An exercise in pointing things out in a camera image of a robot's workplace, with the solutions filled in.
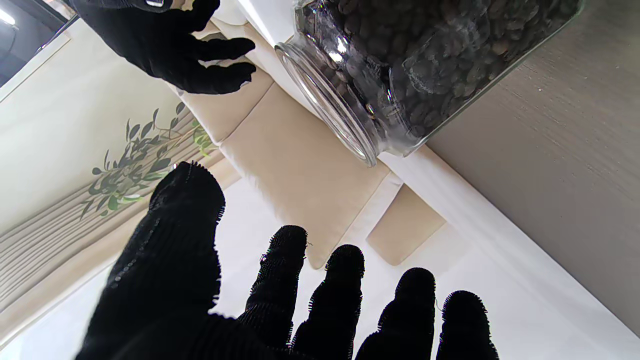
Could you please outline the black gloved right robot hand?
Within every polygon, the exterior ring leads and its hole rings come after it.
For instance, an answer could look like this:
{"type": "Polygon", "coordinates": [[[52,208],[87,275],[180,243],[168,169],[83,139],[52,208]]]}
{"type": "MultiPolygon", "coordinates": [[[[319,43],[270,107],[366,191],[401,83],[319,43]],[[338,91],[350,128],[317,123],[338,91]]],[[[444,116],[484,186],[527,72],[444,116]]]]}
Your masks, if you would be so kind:
{"type": "Polygon", "coordinates": [[[147,75],[191,94],[224,95],[251,82],[257,68],[238,62],[254,50],[248,38],[211,39],[201,32],[219,0],[71,0],[75,13],[117,55],[147,75]]]}

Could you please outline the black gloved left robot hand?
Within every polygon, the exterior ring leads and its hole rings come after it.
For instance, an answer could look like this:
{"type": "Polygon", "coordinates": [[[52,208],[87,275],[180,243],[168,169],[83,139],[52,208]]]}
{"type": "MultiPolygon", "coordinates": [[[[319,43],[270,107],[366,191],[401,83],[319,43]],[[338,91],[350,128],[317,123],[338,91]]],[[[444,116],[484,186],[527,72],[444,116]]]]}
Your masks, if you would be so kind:
{"type": "Polygon", "coordinates": [[[113,265],[78,360],[429,360],[435,277],[410,268],[357,352],[364,256],[343,244],[293,332],[307,231],[284,225],[260,260],[244,312],[210,313],[221,290],[215,233],[226,207],[214,176],[180,162],[154,189],[113,265]]]}

